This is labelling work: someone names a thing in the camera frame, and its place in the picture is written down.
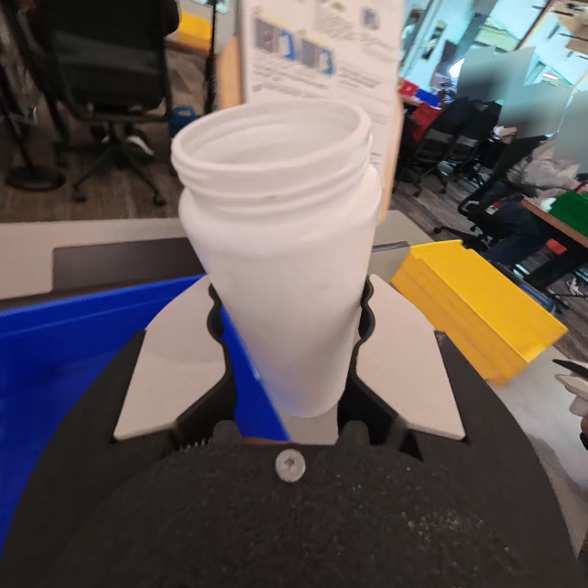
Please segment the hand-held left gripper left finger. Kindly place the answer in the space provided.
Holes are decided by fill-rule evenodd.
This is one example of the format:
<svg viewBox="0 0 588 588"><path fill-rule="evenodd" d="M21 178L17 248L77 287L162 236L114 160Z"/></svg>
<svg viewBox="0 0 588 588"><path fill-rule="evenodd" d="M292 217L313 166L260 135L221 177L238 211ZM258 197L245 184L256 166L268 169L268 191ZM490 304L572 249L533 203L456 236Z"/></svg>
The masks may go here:
<svg viewBox="0 0 588 588"><path fill-rule="evenodd" d="M210 278L199 278L145 329L114 429L118 442L156 433L178 445L207 442L233 420L237 390L223 341L222 303Z"/></svg>

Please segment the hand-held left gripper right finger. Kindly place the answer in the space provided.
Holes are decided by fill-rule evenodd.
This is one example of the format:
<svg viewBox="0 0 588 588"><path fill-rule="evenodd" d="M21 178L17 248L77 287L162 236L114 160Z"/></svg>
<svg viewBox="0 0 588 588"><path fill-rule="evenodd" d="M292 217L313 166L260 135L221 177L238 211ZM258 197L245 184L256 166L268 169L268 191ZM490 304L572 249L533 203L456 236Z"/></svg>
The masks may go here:
<svg viewBox="0 0 588 588"><path fill-rule="evenodd" d="M412 433L461 442L466 432L436 331L390 283L369 275L337 428L373 446L400 448Z"/></svg>

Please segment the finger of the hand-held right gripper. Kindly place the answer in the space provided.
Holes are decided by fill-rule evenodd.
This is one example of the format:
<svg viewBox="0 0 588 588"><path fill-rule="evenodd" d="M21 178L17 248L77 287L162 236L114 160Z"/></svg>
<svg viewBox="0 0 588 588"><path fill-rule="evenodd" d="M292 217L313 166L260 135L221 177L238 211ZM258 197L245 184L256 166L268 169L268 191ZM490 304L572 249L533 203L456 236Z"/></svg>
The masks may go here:
<svg viewBox="0 0 588 588"><path fill-rule="evenodd" d="M579 362L571 359L553 359L553 363L569 370L577 376L587 380L588 370L586 362Z"/></svg>
<svg viewBox="0 0 588 588"><path fill-rule="evenodd" d="M556 375L555 379L574 396L569 412L576 416L587 416L587 380L575 375Z"/></svg>

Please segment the yellow plastic bin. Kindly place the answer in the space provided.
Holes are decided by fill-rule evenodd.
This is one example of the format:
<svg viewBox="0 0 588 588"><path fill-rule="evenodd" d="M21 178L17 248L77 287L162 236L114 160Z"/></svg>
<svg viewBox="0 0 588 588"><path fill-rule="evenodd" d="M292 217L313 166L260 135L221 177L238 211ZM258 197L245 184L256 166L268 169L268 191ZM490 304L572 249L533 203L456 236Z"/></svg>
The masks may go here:
<svg viewBox="0 0 588 588"><path fill-rule="evenodd" d="M497 386L508 384L568 332L460 240L411 246L391 284Z"/></svg>

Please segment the blue plastic bin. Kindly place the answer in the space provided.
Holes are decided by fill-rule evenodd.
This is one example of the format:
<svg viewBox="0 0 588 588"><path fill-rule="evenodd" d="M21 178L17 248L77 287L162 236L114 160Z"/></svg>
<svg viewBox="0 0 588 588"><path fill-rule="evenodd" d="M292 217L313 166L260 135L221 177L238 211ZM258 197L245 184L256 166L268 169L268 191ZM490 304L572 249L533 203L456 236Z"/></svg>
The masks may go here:
<svg viewBox="0 0 588 588"><path fill-rule="evenodd" d="M1 312L1 547L41 450L107 364L190 276Z"/></svg>

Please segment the white plastic bottle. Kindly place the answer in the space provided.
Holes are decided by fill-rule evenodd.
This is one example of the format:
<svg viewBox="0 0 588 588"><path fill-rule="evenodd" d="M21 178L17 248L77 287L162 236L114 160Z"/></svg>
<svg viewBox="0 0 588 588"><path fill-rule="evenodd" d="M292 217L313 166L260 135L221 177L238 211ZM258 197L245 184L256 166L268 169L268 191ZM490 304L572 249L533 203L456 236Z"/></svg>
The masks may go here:
<svg viewBox="0 0 588 588"><path fill-rule="evenodd" d="M178 214L272 403L341 398L380 212L371 122L333 99L203 116L173 138Z"/></svg>

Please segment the wooden background table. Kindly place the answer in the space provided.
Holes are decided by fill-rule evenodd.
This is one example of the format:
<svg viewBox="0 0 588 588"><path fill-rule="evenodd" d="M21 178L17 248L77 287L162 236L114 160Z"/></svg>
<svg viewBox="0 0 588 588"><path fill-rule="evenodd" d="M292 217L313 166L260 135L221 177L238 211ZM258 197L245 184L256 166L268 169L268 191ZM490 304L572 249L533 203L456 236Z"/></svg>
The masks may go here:
<svg viewBox="0 0 588 588"><path fill-rule="evenodd" d="M569 239L587 249L587 236L578 232L562 220L554 217L551 213L542 210L537 201L524 199L521 202L521 206L530 211L535 217L541 219L544 223L547 223L555 231L566 235Z"/></svg>

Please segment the green stacked bins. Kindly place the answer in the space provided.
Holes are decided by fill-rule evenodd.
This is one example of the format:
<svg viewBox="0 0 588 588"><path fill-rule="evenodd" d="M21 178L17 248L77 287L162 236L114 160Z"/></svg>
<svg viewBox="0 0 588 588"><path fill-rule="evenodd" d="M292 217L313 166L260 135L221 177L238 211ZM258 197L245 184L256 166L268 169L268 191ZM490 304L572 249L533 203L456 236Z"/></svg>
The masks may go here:
<svg viewBox="0 0 588 588"><path fill-rule="evenodd" d="M559 196L549 210L556 219L587 237L587 192L572 190Z"/></svg>

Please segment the blue plastic crate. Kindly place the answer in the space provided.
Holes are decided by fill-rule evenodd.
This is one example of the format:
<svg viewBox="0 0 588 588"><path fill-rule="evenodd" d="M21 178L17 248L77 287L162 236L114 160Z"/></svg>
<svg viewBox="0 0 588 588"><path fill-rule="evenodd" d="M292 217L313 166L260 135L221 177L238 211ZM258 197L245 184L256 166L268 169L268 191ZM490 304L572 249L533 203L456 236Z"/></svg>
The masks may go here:
<svg viewBox="0 0 588 588"><path fill-rule="evenodd" d="M174 138L178 132L188 126L190 123L199 120L202 114L187 105L180 105L174 108L168 120L168 134L170 138Z"/></svg>

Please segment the black office chair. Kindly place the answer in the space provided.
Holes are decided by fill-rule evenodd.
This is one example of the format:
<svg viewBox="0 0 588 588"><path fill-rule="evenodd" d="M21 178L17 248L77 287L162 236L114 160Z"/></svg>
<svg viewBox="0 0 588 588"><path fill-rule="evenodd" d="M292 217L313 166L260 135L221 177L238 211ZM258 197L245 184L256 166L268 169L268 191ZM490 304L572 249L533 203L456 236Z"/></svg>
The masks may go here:
<svg viewBox="0 0 588 588"><path fill-rule="evenodd" d="M107 143L72 184L82 185L107 160L124 159L152 192L166 201L134 157L124 131L132 125L166 123L173 110L165 40L179 26L175 1L47 1L43 8L62 103L78 121L102 125Z"/></svg>

